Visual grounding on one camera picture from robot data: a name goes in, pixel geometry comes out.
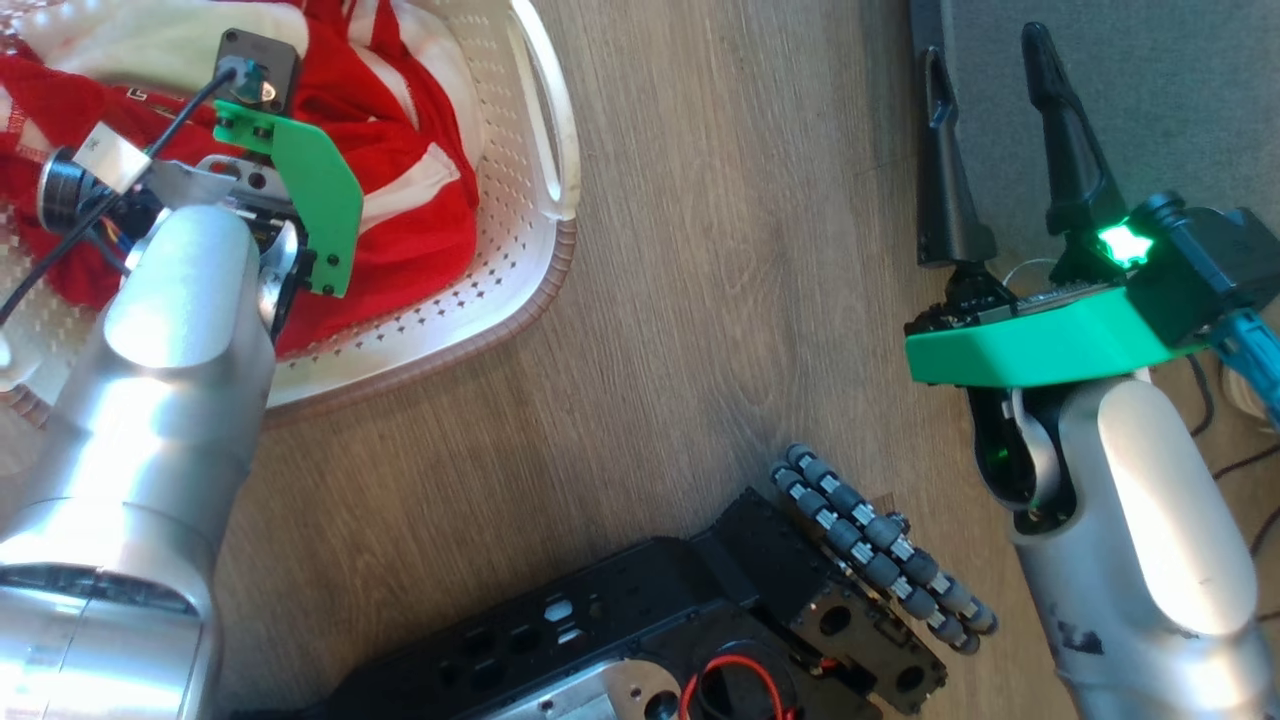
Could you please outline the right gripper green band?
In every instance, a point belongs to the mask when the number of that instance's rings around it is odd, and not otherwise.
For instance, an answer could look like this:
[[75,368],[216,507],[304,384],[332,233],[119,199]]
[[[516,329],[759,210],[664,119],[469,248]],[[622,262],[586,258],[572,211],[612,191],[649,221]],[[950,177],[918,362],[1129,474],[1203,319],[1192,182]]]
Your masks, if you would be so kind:
[[1046,229],[1097,233],[1111,282],[1076,282],[1019,299],[984,263],[997,254],[980,222],[957,140],[960,108],[941,47],[920,56],[923,126],[916,164],[916,264],[956,266],[943,301],[905,325],[911,378],[929,386],[1025,389],[1112,375],[1204,348],[1204,337],[1162,341],[1126,283],[1155,241],[1120,225],[1128,205],[1047,26],[1021,29],[1027,92],[1039,113],[1050,181]]

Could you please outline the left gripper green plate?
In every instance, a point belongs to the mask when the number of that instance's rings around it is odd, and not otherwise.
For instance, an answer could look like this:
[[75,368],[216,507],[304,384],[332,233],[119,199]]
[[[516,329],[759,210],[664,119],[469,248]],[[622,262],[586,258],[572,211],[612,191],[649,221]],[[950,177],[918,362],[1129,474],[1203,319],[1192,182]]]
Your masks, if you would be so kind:
[[225,100],[214,109],[215,140],[251,158],[206,158],[197,169],[211,179],[198,196],[247,222],[260,252],[259,310],[279,336],[298,293],[347,295],[364,191],[317,127]]

